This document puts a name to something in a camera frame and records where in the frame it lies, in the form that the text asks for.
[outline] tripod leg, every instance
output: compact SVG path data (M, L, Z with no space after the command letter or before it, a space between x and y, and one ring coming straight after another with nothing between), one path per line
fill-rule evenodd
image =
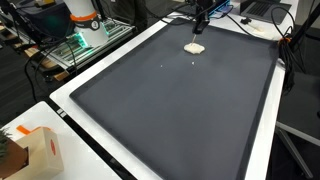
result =
M307 179L312 179L313 174L311 173L309 167L301 157L299 151L297 150L296 146L291 141L290 137L288 136L287 132L281 128L276 128L276 133L278 134L279 138L281 139L282 143L288 149L290 154L292 155L293 159L298 163L299 167L305 174Z

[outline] dark gray mat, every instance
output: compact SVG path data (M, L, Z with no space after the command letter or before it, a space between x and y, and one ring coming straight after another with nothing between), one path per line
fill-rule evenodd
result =
M166 26L71 98L164 179L243 179L276 48L208 27L195 56L191 30Z

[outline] black floor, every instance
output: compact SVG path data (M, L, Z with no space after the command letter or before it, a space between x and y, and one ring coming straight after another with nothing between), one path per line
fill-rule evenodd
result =
M169 0L164 0L166 7L163 7L163 2L158 0L148 1L150 9L155 13L165 13L175 3ZM149 26L155 23L156 19L149 19ZM311 29L310 34L320 37L320 30ZM320 76L320 43L314 40L306 39L301 47L305 59L307 72L315 76ZM0 127L16 116L20 115L31 106L34 101L31 96L30 85L23 72L26 58L17 55L12 49L4 47L0 50ZM31 78L34 82L34 71L29 68ZM35 85L36 94L39 100L49 101L48 95L63 82L45 83L38 76L40 86L45 91L41 91ZM293 142L300 151L302 157L309 165L314 178L320 179L320 147L308 143L300 138L291 136ZM285 149L277 135L274 136L272 152L270 156L268 180L303 180L305 179L301 170L291 158L288 151Z

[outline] orange tape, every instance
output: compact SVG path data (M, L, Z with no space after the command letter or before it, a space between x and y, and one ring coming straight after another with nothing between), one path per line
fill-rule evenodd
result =
M291 42L291 39L290 39L290 38L284 38L284 39L281 38L281 39L279 40L279 42L278 42L278 45L280 44L281 41L287 41L287 42L289 43L289 42Z
M92 14L89 14L88 16L79 16L76 17L75 15L71 14L70 18L72 21L88 21L90 19L93 19L97 16L97 12L93 12Z
M23 127L23 126L21 126L21 125L19 125L16 129L17 129L18 131L20 131L22 134L28 135L28 134L32 133L33 131L35 131L35 130L37 130L37 129L39 129L39 128L45 128L45 129L48 129L49 131L51 131L50 128L48 128L48 127L43 127L43 126L39 126L39 127L35 128L35 129L32 130L32 131L29 131L28 129L26 129L25 127Z
M18 131L20 131L22 134L25 134L25 135L27 135L27 134L30 134L30 131L28 130L28 129L26 129L26 128L24 128L23 126L18 126L17 128L16 128Z

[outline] table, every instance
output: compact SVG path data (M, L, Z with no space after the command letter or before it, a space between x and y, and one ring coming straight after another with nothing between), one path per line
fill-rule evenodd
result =
M13 140L24 136L15 129L18 125L29 130L46 126L57 134L64 171L53 180L121 179L45 102L36 104L4 126Z
M298 0L283 0L284 3L292 4L290 12L295 17L297 12ZM242 19L239 15L231 14L237 22ZM265 30L270 30L264 36L268 39L279 38L280 35L273 30L273 25L265 22L253 21ZM108 55L97 64L74 78L72 81L62 86L57 91L50 95L50 98L58 104L71 118L73 118L80 126L84 128L100 145L108 151L115 159L117 159L129 172L131 172L138 179L160 179L150 168L143 164L137 157L124 148L114 137L98 125L89 115L87 115L80 107L78 107L69 97L70 93L80 87L86 81L94 77L103 69L117 61L130 50L138 46L144 40L152 36L154 33L163 28L166 24L158 22L136 38L132 39L112 54ZM230 19L223 18L211 21L210 25L243 33ZM288 26L292 25L291 19L287 16L283 23L280 25L281 30L286 30ZM253 145L250 161L247 168L247 180L260 180L265 179L269 156L272 146L272 139L277 119L277 112L282 92L282 84L284 80L284 69L278 64L270 84L270 89L266 98L264 110L256 134L255 142Z

